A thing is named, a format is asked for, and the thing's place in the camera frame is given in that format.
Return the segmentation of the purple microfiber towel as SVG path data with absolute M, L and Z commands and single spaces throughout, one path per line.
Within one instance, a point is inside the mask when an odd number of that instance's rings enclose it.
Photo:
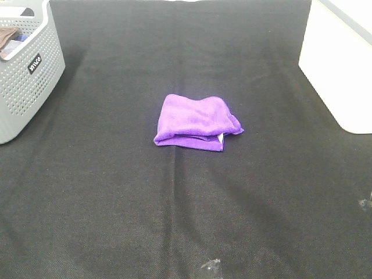
M 239 120 L 217 96 L 193 100 L 169 94 L 165 97 L 154 143 L 221 152 L 224 136 L 244 132 Z

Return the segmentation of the black fabric table cover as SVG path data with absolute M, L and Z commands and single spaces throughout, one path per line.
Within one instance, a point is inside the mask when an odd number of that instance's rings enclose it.
M 371 136 L 298 67 L 309 1 L 52 1 L 65 72 L 1 146 L 2 278 L 370 278 Z M 221 152 L 157 146 L 221 98 Z

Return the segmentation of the grey perforated plastic basket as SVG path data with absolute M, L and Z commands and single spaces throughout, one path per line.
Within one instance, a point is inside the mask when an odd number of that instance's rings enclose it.
M 49 1 L 1 1 L 1 27 L 28 38 L 1 58 L 1 143 L 16 138 L 38 112 L 65 69 Z

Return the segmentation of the white plastic storage box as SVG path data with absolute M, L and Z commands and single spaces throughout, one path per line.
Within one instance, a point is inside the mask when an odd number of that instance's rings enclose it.
M 312 1 L 299 67 L 341 128 L 371 133 L 371 1 Z

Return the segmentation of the brown cloth in basket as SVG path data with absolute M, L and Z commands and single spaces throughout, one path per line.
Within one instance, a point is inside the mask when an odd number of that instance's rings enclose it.
M 18 28 L 1 27 L 0 28 L 0 48 L 2 49 L 10 40 L 17 38 Z

